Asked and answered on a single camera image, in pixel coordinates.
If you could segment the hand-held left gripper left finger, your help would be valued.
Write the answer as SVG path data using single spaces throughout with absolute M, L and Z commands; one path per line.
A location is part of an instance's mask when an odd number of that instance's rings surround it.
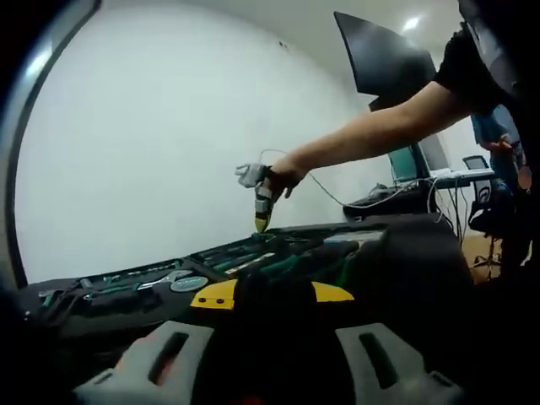
M 102 371 L 73 389 L 77 404 L 190 404 L 213 329 L 167 321 L 140 345 L 126 369 Z

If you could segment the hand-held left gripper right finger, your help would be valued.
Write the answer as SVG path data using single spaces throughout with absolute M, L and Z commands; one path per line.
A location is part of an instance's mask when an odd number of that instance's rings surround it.
M 294 286 L 297 404 L 461 404 L 464 391 L 382 323 L 349 325 L 354 297 L 339 287 Z

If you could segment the person's right hand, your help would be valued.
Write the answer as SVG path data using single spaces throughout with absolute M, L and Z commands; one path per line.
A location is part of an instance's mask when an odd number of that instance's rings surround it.
M 289 198 L 309 172 L 292 155 L 286 155 L 276 161 L 270 167 L 270 171 L 270 188 L 275 200 L 281 196 Z

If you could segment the person's left hand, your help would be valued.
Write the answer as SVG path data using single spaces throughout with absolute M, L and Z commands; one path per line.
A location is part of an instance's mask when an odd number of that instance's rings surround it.
M 133 344 L 131 344 L 127 348 L 127 350 L 122 354 L 122 356 L 119 358 L 113 370 L 116 372 L 119 372 L 121 370 L 126 369 L 126 367 L 130 364 L 130 358 L 135 354 L 139 345 L 140 345 L 139 340 L 136 340 Z

